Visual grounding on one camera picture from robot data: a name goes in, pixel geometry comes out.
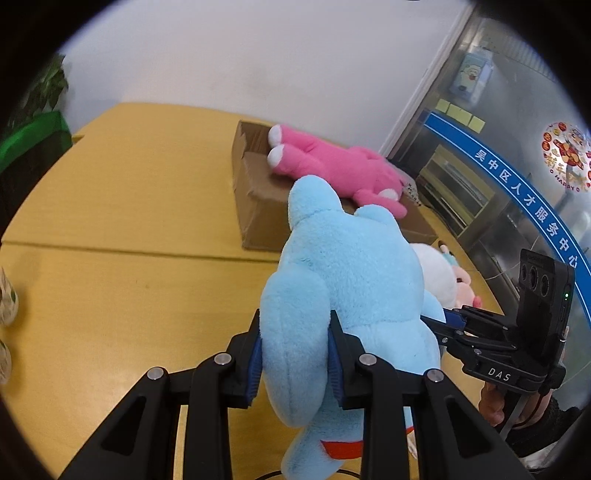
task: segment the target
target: blue gripper pad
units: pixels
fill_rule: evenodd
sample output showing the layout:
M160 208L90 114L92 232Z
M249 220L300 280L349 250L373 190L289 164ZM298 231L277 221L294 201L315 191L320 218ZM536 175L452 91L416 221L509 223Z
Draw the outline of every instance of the blue gripper pad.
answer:
M456 330L461 330L462 332L464 331L466 322L462 318L462 315L460 315L458 312L455 312L454 310L447 309L443 309L443 313L445 314L445 323L447 325L455 328Z
M252 405L252 401L258 393L258 387L261 383L262 374L262 340L261 334L256 337L255 346L252 349L251 359L248 362L248 369L246 371L246 398L248 404Z
M329 383L333 389L333 394L339 406L342 407L343 403L343 369L340 366L339 353L336 349L335 339L332 332L329 330L329 358L328 358L328 370L329 370Z

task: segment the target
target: stuffed toy ear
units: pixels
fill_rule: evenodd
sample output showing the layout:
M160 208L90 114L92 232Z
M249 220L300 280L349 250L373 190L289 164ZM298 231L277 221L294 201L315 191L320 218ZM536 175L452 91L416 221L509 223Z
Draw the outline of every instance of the stuffed toy ear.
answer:
M456 260L456 257L453 256L453 254L450 252L449 248L447 247L446 244L444 244L441 240L439 240L439 250L441 250L441 253L443 254L443 256L445 257L445 259L447 260L447 262L452 266L452 267L458 267L458 263Z
M339 196L328 182L313 175L302 177L294 183L287 205L292 231L304 218L315 213L327 210L344 212Z
M376 222L383 223L384 225L394 226L399 229L392 213L379 205L365 205L364 207L360 207L355 211L355 216L369 218Z

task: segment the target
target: white wall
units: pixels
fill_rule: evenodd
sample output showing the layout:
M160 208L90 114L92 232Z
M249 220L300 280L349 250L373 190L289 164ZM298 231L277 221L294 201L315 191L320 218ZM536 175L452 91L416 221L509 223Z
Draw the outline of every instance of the white wall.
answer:
M466 0L127 0L63 47L66 119L75 131L118 102L180 103L378 150L467 8Z

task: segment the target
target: red felt patch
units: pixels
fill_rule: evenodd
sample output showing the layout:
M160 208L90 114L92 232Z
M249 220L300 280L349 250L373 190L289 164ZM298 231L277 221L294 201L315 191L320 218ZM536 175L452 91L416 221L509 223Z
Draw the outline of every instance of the red felt patch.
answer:
M414 427L407 428L407 435L414 430ZM322 446L326 453L333 460L352 460L363 455L363 442L325 442Z

